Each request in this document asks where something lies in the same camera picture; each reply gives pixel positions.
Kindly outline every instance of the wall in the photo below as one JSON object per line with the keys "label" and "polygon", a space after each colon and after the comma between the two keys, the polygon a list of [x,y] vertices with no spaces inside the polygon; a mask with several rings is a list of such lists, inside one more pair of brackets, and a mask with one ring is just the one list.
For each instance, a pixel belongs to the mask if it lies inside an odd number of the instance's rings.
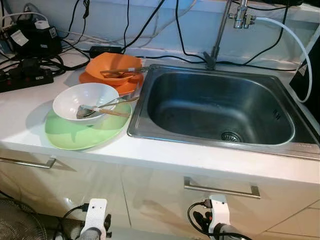
{"label": "wall", "polygon": [[[162,26],[162,24],[174,16],[176,1],[166,1],[167,3],[159,10],[158,26]],[[68,29],[75,0],[8,0],[13,12],[21,12],[24,4],[27,2],[36,5],[48,17],[50,24],[55,25],[57,29]],[[91,0],[90,15],[87,18],[85,33],[91,36],[108,37],[110,39],[122,37],[127,21],[126,2],[126,0]],[[135,36],[141,30],[158,0],[131,0],[131,2],[133,2],[133,5],[130,6],[130,26],[127,36]],[[181,0],[180,2],[181,8],[184,9],[192,0]],[[198,0],[193,9],[180,18],[182,35],[187,51],[198,53],[211,51],[220,25],[224,4],[224,1]],[[233,3],[233,12],[235,12],[236,7],[237,5]],[[83,12],[84,7],[82,0],[80,0],[72,27],[73,32],[80,33],[82,31],[84,24],[82,19]],[[258,16],[263,16],[266,13],[281,21],[279,18],[282,18],[284,10],[254,12]],[[301,41],[306,45],[317,28],[319,21],[318,23],[308,22],[307,13],[306,21],[297,20],[295,16],[299,14],[301,15],[301,11],[298,7],[291,8],[286,25],[296,32]],[[154,25],[155,21],[152,20],[144,35],[150,35],[153,32]],[[278,26],[264,22],[257,22],[255,25],[250,26],[249,29],[234,29],[233,21],[228,20],[220,45],[219,58],[249,58],[272,45],[278,38],[279,32],[280,28]],[[139,46],[146,41],[147,39],[141,39],[135,46]],[[174,22],[168,26],[147,47],[180,50],[181,45],[176,23]],[[284,33],[279,45],[263,54],[261,58],[296,61],[300,54],[301,51],[294,39]]]}

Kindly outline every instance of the sink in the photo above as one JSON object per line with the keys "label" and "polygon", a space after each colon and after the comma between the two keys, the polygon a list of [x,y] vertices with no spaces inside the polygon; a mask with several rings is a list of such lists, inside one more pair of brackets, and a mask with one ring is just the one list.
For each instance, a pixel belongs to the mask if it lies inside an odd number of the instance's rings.
{"label": "sink", "polygon": [[152,65],[128,134],[320,159],[312,129],[269,75]]}

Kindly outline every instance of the white bowl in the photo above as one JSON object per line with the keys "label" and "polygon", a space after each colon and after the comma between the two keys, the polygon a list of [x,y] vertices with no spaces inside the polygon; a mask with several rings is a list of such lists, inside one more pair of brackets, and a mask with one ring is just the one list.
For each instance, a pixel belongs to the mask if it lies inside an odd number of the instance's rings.
{"label": "white bowl", "polygon": [[61,92],[53,101],[53,111],[61,118],[83,125],[94,125],[107,117],[107,114],[77,119],[80,105],[100,106],[119,97],[117,90],[102,83],[82,83]]}

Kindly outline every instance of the drain strainer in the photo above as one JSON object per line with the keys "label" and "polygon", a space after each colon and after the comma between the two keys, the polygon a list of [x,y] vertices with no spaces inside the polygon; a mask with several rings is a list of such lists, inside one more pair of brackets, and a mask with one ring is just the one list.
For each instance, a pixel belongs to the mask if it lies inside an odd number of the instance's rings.
{"label": "drain strainer", "polygon": [[226,131],[226,132],[222,133],[221,140],[227,141],[227,142],[235,142],[235,143],[242,142],[240,136],[234,132],[231,132],[231,131]]}

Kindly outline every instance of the faucet spout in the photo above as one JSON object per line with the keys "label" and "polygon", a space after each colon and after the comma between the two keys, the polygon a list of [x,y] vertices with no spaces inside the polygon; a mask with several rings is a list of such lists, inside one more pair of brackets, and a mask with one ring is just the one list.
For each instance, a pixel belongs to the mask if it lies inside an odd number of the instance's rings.
{"label": "faucet spout", "polygon": [[219,49],[220,49],[219,45],[220,45],[221,38],[222,38],[222,35],[225,30],[225,25],[226,25],[226,22],[228,19],[228,13],[229,13],[232,1],[233,0],[227,0],[227,2],[225,4],[222,20],[221,20],[219,31],[218,31],[218,35],[216,37],[215,44],[214,44],[213,49],[211,51],[211,55],[209,55],[206,52],[203,53],[204,58],[207,62],[207,64],[206,64],[207,69],[214,70],[216,67],[216,61],[217,61],[217,57],[218,57]]}

